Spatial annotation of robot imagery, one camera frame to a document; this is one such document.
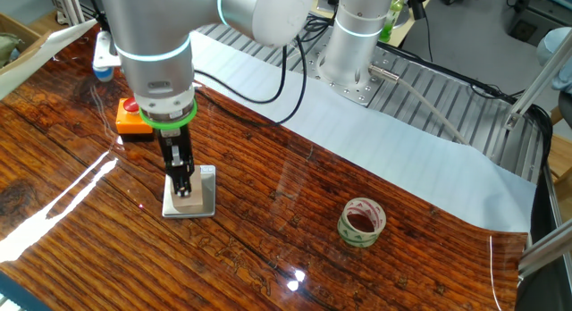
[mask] masking tape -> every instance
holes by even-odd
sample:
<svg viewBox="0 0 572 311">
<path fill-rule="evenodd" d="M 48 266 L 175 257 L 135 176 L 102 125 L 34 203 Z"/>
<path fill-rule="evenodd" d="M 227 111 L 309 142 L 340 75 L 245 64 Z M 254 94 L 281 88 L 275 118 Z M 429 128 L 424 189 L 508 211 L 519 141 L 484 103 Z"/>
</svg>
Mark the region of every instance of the masking tape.
<svg viewBox="0 0 572 311">
<path fill-rule="evenodd" d="M 374 226 L 374 231 L 360 231 L 354 227 L 348 219 L 348 216 L 353 214 L 368 218 Z M 386 223 L 385 212 L 379 204 L 368 198 L 354 198 L 343 209 L 338 220 L 338 233 L 351 246 L 367 248 L 375 243 Z"/>
</svg>

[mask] green bottle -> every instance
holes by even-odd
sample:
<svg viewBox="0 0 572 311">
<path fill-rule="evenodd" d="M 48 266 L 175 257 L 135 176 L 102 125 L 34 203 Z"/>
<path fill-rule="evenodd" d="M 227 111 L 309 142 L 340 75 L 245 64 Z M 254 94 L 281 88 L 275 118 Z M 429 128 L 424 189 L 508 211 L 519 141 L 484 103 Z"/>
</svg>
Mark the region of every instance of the green bottle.
<svg viewBox="0 0 572 311">
<path fill-rule="evenodd" d="M 390 41 L 391 31 L 393 30 L 393 26 L 395 26 L 395 22 L 400 16 L 402 9 L 403 9 L 403 0 L 391 1 L 390 12 L 387 14 L 387 18 L 385 19 L 385 25 L 383 25 L 382 34 L 380 34 L 379 40 L 385 43 Z"/>
</svg>

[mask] green light ring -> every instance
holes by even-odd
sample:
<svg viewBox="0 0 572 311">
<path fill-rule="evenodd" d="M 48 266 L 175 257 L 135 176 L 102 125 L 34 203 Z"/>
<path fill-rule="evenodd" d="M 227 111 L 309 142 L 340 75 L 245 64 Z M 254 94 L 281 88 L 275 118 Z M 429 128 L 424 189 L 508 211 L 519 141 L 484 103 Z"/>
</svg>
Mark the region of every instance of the green light ring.
<svg viewBox="0 0 572 311">
<path fill-rule="evenodd" d="M 153 129 L 175 130 L 175 129 L 179 129 L 180 127 L 184 126 L 185 124 L 187 124 L 191 120 L 193 120 L 193 118 L 195 118 L 195 115 L 197 115 L 197 109 L 198 109 L 197 100 L 195 100 L 194 105 L 193 105 L 193 109 L 191 110 L 189 115 L 187 115 L 185 117 L 185 119 L 183 119 L 183 120 L 180 120 L 177 122 L 172 122 L 172 123 L 152 122 L 151 120 L 149 120 L 149 118 L 147 118 L 146 115 L 143 114 L 143 111 L 139 111 L 139 115 L 141 116 L 141 119 L 143 119 L 143 121 Z"/>
</svg>

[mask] glossy table surface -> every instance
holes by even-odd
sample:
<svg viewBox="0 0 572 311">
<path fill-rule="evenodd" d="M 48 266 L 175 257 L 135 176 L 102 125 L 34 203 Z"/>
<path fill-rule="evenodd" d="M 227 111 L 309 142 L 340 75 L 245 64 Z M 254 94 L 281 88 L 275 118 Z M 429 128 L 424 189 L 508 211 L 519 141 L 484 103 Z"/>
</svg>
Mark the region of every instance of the glossy table surface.
<svg viewBox="0 0 572 311">
<path fill-rule="evenodd" d="M 478 229 L 202 97 L 190 132 L 196 164 L 216 166 L 217 212 L 164 219 L 159 147 L 116 134 L 130 91 L 118 71 L 108 83 L 92 74 L 95 33 L 0 104 L 0 271 L 52 309 L 514 308 L 525 234 Z M 387 214 L 370 248 L 336 229 L 359 197 Z"/>
</svg>

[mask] white paper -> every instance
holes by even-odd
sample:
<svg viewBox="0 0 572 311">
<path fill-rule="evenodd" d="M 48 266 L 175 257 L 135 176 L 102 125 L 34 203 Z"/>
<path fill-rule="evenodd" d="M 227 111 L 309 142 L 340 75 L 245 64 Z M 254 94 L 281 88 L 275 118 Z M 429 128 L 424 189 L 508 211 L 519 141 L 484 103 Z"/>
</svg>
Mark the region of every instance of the white paper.
<svg viewBox="0 0 572 311">
<path fill-rule="evenodd" d="M 193 63 L 244 95 L 267 99 L 281 69 L 193 32 Z M 282 96 L 256 105 L 215 82 L 207 84 L 279 121 L 299 99 L 301 75 L 289 72 Z M 338 96 L 309 79 L 298 113 L 284 126 L 467 223 L 493 231 L 529 232 L 536 186 L 492 163 L 472 147 L 452 143 Z"/>
<path fill-rule="evenodd" d="M 52 33 L 34 56 L 26 62 L 0 75 L 0 100 L 18 88 L 34 72 L 41 68 L 64 47 L 80 38 L 96 24 L 96 20 L 86 21 L 80 25 L 62 29 Z"/>
</svg>

